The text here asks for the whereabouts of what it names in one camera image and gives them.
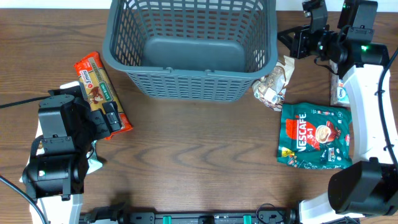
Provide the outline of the grey plastic basket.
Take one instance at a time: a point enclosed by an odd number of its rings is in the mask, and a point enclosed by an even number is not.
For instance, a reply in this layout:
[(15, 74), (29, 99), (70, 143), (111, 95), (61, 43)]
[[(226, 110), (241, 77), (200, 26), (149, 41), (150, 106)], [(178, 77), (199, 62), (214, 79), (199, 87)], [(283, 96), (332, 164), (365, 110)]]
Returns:
[(107, 64), (154, 98), (236, 101), (275, 67), (274, 0), (118, 0)]

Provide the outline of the green Nescafe coffee bag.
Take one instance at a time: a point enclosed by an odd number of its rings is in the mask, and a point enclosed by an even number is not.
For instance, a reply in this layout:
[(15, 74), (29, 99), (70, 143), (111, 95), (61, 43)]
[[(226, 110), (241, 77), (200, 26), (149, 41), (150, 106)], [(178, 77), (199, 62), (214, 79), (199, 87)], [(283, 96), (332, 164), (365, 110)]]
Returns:
[(300, 169), (345, 169), (351, 112), (311, 103), (282, 107), (277, 162)]

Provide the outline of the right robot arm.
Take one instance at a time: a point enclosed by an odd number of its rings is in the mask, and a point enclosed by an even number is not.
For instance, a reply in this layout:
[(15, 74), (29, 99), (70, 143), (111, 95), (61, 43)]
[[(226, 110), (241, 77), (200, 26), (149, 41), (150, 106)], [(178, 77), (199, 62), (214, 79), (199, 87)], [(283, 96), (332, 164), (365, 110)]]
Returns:
[(304, 1), (310, 23), (279, 32), (293, 58), (331, 60), (346, 88), (354, 131), (354, 164), (333, 175), (326, 193), (296, 209), (276, 209), (282, 223), (357, 223), (397, 211), (397, 130), (389, 94), (395, 60), (373, 42), (375, 1), (345, 1), (338, 31), (329, 29), (324, 1)]

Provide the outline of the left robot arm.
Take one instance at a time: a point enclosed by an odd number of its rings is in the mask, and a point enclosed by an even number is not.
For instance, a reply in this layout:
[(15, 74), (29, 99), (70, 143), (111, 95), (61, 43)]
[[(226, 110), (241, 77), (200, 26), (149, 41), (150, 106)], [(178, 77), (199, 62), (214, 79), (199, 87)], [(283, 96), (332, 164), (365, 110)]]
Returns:
[(39, 135), (22, 173), (27, 195), (47, 223), (78, 223), (83, 204), (87, 153), (96, 140), (121, 129), (115, 101), (92, 110), (80, 82), (49, 90), (39, 103)]

